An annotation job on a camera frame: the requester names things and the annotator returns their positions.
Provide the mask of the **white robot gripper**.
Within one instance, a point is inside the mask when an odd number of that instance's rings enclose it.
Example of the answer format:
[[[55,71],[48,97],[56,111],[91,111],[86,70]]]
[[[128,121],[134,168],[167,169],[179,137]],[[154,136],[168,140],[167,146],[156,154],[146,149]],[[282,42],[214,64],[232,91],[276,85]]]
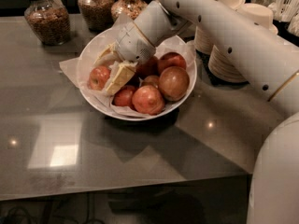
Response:
[[[105,94],[114,95],[135,75],[136,63],[131,62],[146,63],[155,52],[156,48],[133,21],[124,25],[115,43],[107,45],[93,64],[94,67],[111,66],[110,78],[104,87]]]

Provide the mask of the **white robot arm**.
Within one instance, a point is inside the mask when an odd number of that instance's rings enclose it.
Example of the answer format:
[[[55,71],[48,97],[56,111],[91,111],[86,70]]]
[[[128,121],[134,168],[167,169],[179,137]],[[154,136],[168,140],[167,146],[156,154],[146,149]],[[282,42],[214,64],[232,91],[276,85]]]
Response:
[[[258,154],[247,224],[299,224],[299,48],[217,0],[153,0],[118,31],[115,50],[123,60],[145,62],[190,24],[285,117]]]

